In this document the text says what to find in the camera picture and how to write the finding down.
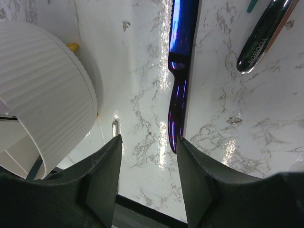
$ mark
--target white marble countertop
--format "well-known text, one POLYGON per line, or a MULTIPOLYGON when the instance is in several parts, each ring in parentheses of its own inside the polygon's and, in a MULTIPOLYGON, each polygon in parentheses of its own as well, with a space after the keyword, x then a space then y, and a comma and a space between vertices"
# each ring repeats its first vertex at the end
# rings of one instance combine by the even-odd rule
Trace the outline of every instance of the white marble countertop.
MULTIPOLYGON (((261 63, 247 75, 237 57, 270 0, 203 0, 185 137, 241 172, 268 177, 304 159, 304 3, 300 1, 261 63), (237 117, 241 123, 227 120, 237 117)), ((35 23, 64 42, 90 75, 99 102, 92 131, 60 164, 66 168, 112 138, 119 119, 119 194, 186 221, 167 115, 171 0, 0 0, 1 20, 35 23), (123 22, 130 23, 123 28, 123 22)))

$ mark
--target yellow object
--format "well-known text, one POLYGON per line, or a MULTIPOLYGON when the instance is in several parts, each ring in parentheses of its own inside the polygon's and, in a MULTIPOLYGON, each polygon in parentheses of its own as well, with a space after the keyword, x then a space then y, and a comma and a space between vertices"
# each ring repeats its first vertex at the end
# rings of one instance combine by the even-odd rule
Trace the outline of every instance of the yellow object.
POLYGON ((67 46, 71 49, 71 51, 76 52, 79 48, 79 45, 77 43, 69 43, 67 46))

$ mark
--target marble surface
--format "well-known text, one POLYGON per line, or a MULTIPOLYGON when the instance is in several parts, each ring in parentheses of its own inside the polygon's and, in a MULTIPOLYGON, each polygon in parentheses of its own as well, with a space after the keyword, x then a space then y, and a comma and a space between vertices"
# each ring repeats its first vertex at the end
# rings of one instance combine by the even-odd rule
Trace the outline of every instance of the marble surface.
MULTIPOLYGON (((238 171, 268 177, 304 160, 304 3, 261 63, 247 75, 236 60, 269 0, 203 0, 185 137, 238 171)), ((112 138, 119 120, 119 194, 186 221, 167 112, 171 0, 0 0, 1 20, 35 23, 78 42, 94 84, 99 118, 60 164, 65 168, 112 138)))

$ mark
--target teal object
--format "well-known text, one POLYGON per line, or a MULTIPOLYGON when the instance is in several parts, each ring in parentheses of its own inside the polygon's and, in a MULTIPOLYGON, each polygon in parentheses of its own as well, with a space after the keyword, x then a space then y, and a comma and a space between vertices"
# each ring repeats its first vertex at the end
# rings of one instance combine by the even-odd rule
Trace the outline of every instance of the teal object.
POLYGON ((256 6, 258 0, 251 0, 248 9, 247 9, 247 13, 251 13, 251 11, 253 10, 253 8, 256 6))

